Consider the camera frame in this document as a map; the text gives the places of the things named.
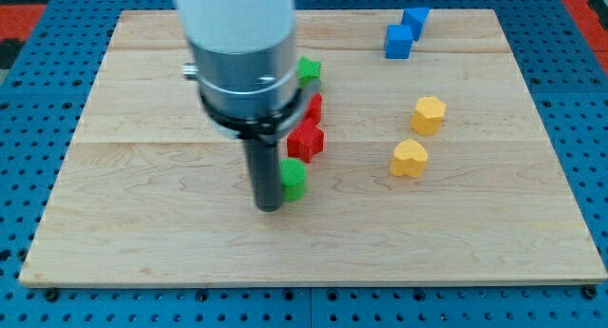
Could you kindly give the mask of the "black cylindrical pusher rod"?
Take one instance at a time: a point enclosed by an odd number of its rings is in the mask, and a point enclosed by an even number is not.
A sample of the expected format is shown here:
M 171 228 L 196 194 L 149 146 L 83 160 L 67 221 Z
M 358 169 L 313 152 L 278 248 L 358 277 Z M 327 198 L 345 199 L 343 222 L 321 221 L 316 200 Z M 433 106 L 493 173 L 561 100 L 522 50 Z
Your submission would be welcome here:
M 243 148 L 256 207 L 264 212 L 276 211 L 283 204 L 277 145 L 244 140 Z

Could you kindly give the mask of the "red block behind arm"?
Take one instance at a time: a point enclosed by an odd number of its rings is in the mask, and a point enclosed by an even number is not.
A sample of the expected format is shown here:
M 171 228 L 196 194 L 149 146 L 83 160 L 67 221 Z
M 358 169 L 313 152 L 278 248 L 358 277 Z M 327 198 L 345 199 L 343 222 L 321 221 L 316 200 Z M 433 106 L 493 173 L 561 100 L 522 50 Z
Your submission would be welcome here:
M 311 120 L 315 125 L 318 125 L 322 119 L 322 102 L 322 95 L 316 93 L 309 102 L 304 119 Z

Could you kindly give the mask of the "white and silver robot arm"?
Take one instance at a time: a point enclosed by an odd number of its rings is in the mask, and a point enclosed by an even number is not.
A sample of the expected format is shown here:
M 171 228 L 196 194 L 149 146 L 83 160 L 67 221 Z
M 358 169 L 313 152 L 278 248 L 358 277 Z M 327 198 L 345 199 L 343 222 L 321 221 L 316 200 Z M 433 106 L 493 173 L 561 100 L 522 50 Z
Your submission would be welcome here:
M 283 204 L 278 143 L 304 118 L 318 83 L 299 83 L 295 0 L 173 0 L 199 97 L 221 134 L 242 142 L 258 209 Z

